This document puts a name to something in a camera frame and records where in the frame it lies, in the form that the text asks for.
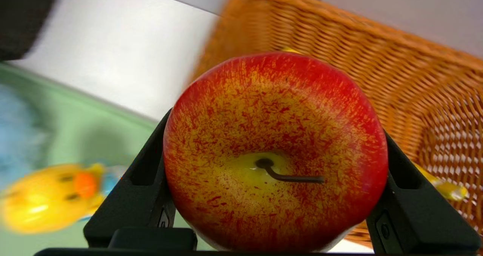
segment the yellow rubber duck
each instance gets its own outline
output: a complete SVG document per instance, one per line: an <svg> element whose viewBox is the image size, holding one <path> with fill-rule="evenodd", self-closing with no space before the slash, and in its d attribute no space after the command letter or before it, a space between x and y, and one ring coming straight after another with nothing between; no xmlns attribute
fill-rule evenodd
<svg viewBox="0 0 483 256"><path fill-rule="evenodd" d="M91 216L102 194L104 166L79 164L48 167L23 177L7 189L2 215L11 230L35 234L61 230Z"/></svg>

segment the wicker basket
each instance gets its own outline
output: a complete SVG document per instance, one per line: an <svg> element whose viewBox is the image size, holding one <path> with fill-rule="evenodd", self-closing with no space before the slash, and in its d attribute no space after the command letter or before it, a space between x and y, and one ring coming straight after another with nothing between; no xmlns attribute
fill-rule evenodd
<svg viewBox="0 0 483 256"><path fill-rule="evenodd" d="M193 79L231 57L285 47L352 77L412 161L469 190L452 205L483 234L481 60L317 0L230 0ZM346 238L371 246L365 223Z"/></svg>

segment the blue object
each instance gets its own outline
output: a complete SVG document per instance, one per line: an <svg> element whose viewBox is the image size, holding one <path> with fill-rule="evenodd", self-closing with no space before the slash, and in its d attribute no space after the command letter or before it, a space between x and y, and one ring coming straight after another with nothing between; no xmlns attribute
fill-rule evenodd
<svg viewBox="0 0 483 256"><path fill-rule="evenodd" d="M41 157L45 133L34 112L11 88L0 84L0 190L31 173Z"/></svg>

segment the yellow object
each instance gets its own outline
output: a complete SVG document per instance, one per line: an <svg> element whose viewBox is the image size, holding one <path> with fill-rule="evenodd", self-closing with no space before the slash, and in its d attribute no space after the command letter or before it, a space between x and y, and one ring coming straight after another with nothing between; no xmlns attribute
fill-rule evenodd
<svg viewBox="0 0 483 256"><path fill-rule="evenodd" d="M433 184L433 186L440 192L440 194L449 200L462 201L468 196L468 190L465 187L460 187L458 185L452 184L451 182L445 182L439 177L435 177L429 174L421 166L413 163L414 166L423 174L426 179Z"/></svg>
<svg viewBox="0 0 483 256"><path fill-rule="evenodd" d="M2 215L10 229L24 234L51 232L92 215L104 197L103 166L48 167L23 177L7 189Z"/></svg>
<svg viewBox="0 0 483 256"><path fill-rule="evenodd" d="M282 51L301 54L300 52L296 51L295 49L291 49L291 48L284 48L284 49L282 49Z"/></svg>

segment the red apple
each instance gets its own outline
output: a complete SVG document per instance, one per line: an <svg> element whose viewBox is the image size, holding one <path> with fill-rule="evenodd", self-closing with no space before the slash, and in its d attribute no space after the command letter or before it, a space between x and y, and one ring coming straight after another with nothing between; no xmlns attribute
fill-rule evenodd
<svg viewBox="0 0 483 256"><path fill-rule="evenodd" d="M361 89L310 57L228 60L171 111L163 155L174 204L208 244L234 251L328 250L376 205L385 135ZM283 175L325 182L273 179Z"/></svg>

